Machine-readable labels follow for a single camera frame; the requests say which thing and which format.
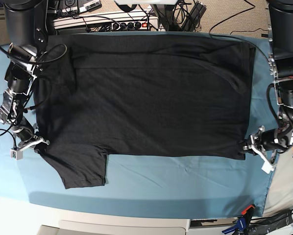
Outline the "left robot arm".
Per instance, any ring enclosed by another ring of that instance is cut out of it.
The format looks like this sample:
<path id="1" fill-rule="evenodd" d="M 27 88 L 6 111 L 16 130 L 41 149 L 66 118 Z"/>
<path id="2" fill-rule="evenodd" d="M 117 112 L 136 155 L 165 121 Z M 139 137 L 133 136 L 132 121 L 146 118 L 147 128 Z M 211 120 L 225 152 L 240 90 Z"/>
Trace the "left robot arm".
<path id="1" fill-rule="evenodd" d="M 265 163 L 267 152 L 276 154 L 293 148 L 293 0 L 269 0 L 268 63 L 274 80 L 268 85 L 266 97 L 269 109 L 277 122 L 277 128 L 257 133 L 240 143 L 243 153 L 259 155 Z"/>

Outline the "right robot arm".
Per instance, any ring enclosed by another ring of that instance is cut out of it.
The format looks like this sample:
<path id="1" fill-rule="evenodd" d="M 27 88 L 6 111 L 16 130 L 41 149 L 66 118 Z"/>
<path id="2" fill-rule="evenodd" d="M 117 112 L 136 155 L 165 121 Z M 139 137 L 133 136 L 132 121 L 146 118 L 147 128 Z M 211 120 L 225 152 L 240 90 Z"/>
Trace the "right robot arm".
<path id="1" fill-rule="evenodd" d="M 11 45 L 7 51 L 10 64 L 5 75 L 7 89 L 0 106 L 0 122 L 8 124 L 8 132 L 20 139 L 20 144 L 14 144 L 12 149 L 21 151 L 45 141 L 24 117 L 24 108 L 48 43 L 48 1 L 4 0 L 2 4 Z"/>

